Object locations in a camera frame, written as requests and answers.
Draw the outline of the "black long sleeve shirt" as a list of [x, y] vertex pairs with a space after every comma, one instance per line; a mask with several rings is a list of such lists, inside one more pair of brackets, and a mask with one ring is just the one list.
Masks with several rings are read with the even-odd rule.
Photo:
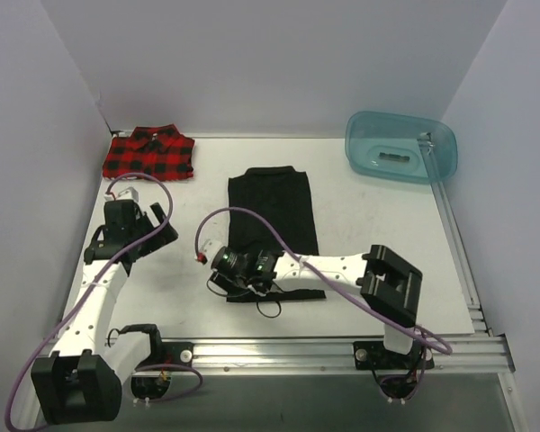
[[[250, 209], [267, 220], [294, 253], [320, 253], [306, 173], [293, 166], [251, 167], [229, 179], [228, 197], [229, 206]], [[249, 268], [260, 253], [283, 250], [264, 223], [240, 211], [230, 213], [228, 246], [247, 257]]]

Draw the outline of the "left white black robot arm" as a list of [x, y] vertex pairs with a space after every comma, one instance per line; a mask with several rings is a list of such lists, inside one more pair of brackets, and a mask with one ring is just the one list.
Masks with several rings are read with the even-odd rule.
[[140, 367], [161, 365], [166, 350], [154, 324], [130, 324], [107, 347], [106, 337], [119, 294], [134, 263], [178, 238], [166, 223], [153, 226], [136, 200], [103, 207], [99, 226], [84, 252], [83, 276], [74, 308], [50, 354], [35, 360], [31, 380], [48, 425], [112, 421], [122, 386]]

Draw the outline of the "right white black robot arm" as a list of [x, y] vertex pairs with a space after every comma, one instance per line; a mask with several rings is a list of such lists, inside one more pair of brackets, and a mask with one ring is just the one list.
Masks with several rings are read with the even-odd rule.
[[272, 294], [330, 289], [346, 299], [362, 297], [383, 323], [382, 360], [401, 368], [413, 357], [422, 272], [390, 248], [373, 245], [352, 256], [292, 256], [286, 251], [240, 254], [217, 240], [199, 249], [215, 283], [229, 294]]

